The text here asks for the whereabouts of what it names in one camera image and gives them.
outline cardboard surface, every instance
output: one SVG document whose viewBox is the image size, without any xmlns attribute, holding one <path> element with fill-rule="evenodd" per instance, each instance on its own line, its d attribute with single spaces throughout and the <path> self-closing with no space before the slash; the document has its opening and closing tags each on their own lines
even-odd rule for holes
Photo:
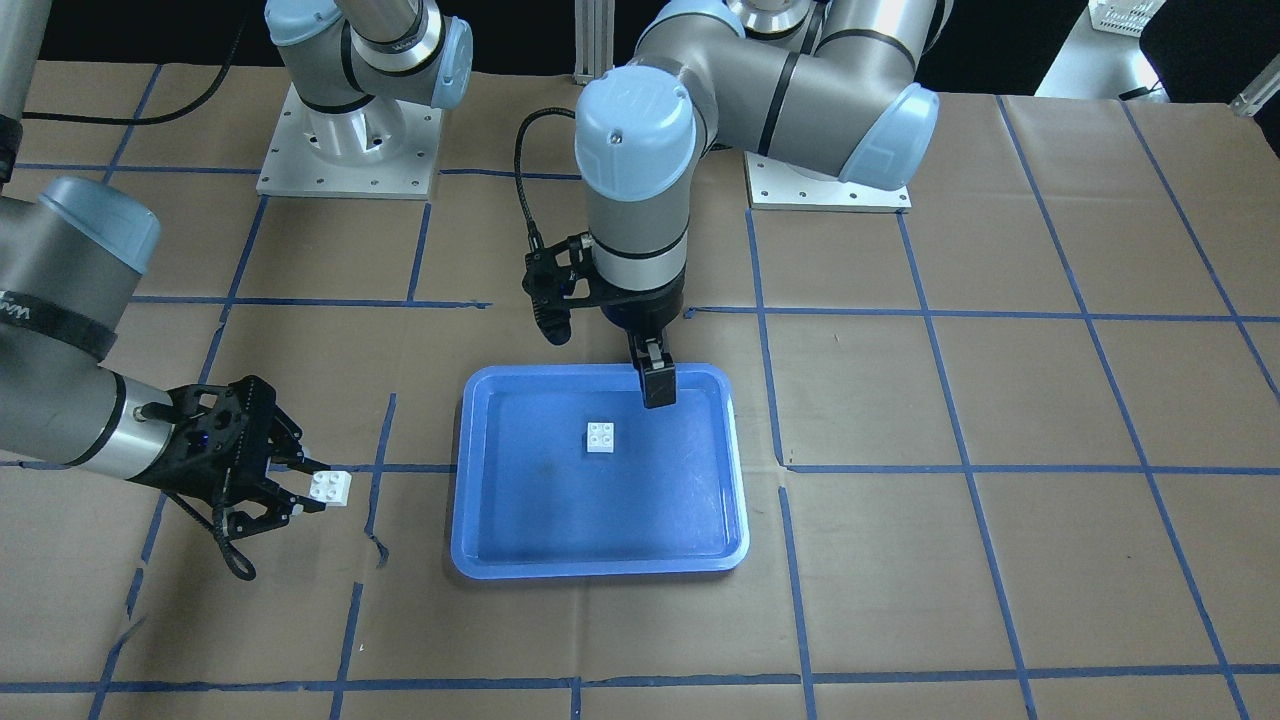
<svg viewBox="0 0 1280 720">
<path fill-rule="evenodd" d="M 143 102 L 154 73 L 41 64 L 31 106 L 159 114 L 212 68 L 166 65 Z M 106 366 L 264 377 L 355 470 L 349 505 L 241 542 L 242 583 L 155 491 L 0 452 L 0 717 L 1280 706 L 1280 161 L 1251 122 L 945 95 L 902 217 L 749 210 L 741 152 L 709 154 L 668 341 L 732 383 L 746 560 L 479 583 L 448 557 L 466 380 L 627 359 L 598 311 L 550 346 L 518 287 L 515 132 L 580 88 L 475 76 L 424 204 L 260 199 L 287 87 L 237 68 L 128 138 L 29 123 L 19 159 L 72 165 L 5 192 L 109 177 L 151 206 L 164 238 Z M 526 143 L 550 242 L 586 227 L 572 132 L 548 118 Z"/>
</svg>

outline white block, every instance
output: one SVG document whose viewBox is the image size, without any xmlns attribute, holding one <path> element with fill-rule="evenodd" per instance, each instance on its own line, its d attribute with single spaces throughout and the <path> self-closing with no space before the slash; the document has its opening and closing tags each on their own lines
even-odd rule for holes
<svg viewBox="0 0 1280 720">
<path fill-rule="evenodd" d="M 586 424 L 586 451 L 613 452 L 613 423 Z"/>
<path fill-rule="evenodd" d="M 320 470 L 311 475 L 311 492 L 307 495 L 312 500 L 346 507 L 348 493 L 351 493 L 351 473 L 346 470 Z"/>
</svg>

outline black wire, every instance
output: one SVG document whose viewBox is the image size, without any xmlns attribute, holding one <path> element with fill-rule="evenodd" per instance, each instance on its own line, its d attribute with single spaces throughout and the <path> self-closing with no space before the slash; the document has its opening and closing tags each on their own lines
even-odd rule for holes
<svg viewBox="0 0 1280 720">
<path fill-rule="evenodd" d="M 250 559 L 246 557 L 243 552 L 237 550 L 236 546 L 232 544 L 232 541 L 227 537 L 225 502 L 229 474 L 230 471 L 228 470 L 228 477 L 223 479 L 223 487 L 214 495 L 214 521 L 206 520 L 198 510 L 192 507 L 191 503 L 182 498 L 178 493 L 170 491 L 164 491 L 164 493 L 169 500 L 174 501 L 178 507 L 182 507 L 187 515 L 191 515 L 192 519 L 200 523 L 201 528 L 214 536 L 214 542 L 218 543 L 218 550 L 223 553 L 223 561 L 227 562 L 232 574 L 247 582 L 257 577 L 257 569 L 253 568 Z"/>
<path fill-rule="evenodd" d="M 55 120 L 61 123 L 86 123 L 92 126 L 157 126 L 160 123 L 168 123 L 170 120 L 177 120 L 183 115 L 188 115 L 197 108 L 209 101 L 210 97 L 218 92 L 221 87 L 223 81 L 227 79 L 227 73 L 232 69 L 232 60 L 236 58 L 236 50 L 239 47 L 241 35 L 244 33 L 244 26 L 248 24 L 250 17 L 253 14 L 253 3 L 248 3 L 244 8 L 244 15 L 241 18 L 239 27 L 236 28 L 236 37 L 232 38 L 230 50 L 227 51 L 227 59 L 223 60 L 223 67 L 218 70 L 218 77 L 209 86 L 205 92 L 187 104 L 184 108 L 179 108 L 172 113 L 165 113 L 164 115 L 156 115 L 154 118 L 100 118 L 97 115 L 68 115 L 64 113 L 23 113 L 22 119 L 24 120 Z"/>
<path fill-rule="evenodd" d="M 535 120 L 548 115 L 561 115 L 570 119 L 575 117 L 573 110 L 570 110 L 568 108 L 543 108 L 541 110 L 534 110 L 530 113 L 529 117 L 520 123 L 520 129 L 516 131 L 516 196 L 520 197 L 520 210 L 525 214 L 525 228 L 529 231 L 530 252 L 538 252 L 543 249 L 543 234 L 538 232 L 538 223 L 534 222 L 534 214 L 529 210 L 529 197 L 525 196 L 525 133 L 529 132 L 529 126 L 534 124 Z"/>
</svg>

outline light blue joint cap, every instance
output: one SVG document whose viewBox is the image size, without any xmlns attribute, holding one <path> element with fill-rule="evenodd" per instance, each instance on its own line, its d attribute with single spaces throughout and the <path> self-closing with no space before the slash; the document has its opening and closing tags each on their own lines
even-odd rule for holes
<svg viewBox="0 0 1280 720">
<path fill-rule="evenodd" d="M 435 91 L 431 94 L 431 106 L 452 110 L 462 102 L 471 82 L 471 58 L 475 55 L 475 42 L 471 26 L 462 18 L 449 19 L 449 32 L 444 36 L 440 49 L 440 69 L 435 73 Z"/>
<path fill-rule="evenodd" d="M 841 182 L 897 190 L 911 179 L 938 124 L 938 95 L 913 82 L 872 124 L 840 170 Z"/>
<path fill-rule="evenodd" d="M 333 0 L 268 0 L 262 17 L 271 31 L 271 42 L 288 47 L 328 29 L 342 17 L 342 10 Z"/>
<path fill-rule="evenodd" d="M 137 200 L 100 182 L 60 177 L 40 193 L 40 204 L 140 275 L 147 274 L 160 241 L 160 220 Z"/>
<path fill-rule="evenodd" d="M 698 126 L 689 91 L 646 65 L 614 68 L 577 100 L 573 154 L 591 190 L 622 202 L 671 187 L 694 161 Z"/>
<path fill-rule="evenodd" d="M 742 27 L 742 20 L 733 14 L 733 10 L 724 6 L 723 0 L 671 0 L 671 3 L 662 6 L 662 10 L 658 10 L 658 17 L 649 23 L 649 27 L 644 28 L 644 32 L 640 33 L 640 40 L 644 41 L 644 36 L 653 29 L 653 26 L 676 15 L 710 15 L 724 20 L 728 27 L 733 28 L 733 32 L 739 37 L 746 37 L 746 28 Z"/>
</svg>

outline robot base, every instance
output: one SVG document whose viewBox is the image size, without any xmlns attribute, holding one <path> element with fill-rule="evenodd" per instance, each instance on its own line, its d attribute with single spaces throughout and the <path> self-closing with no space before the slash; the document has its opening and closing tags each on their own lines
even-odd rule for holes
<svg viewBox="0 0 1280 720">
<path fill-rule="evenodd" d="M 841 213 L 897 213 L 911 209 L 905 187 L 879 190 L 744 152 L 751 208 L 756 210 L 824 210 Z"/>
<path fill-rule="evenodd" d="M 369 165 L 338 165 L 310 147 L 306 106 L 291 86 L 257 178 L 259 195 L 428 200 L 435 178 L 443 110 L 396 101 L 407 136 L 399 152 Z"/>
</svg>

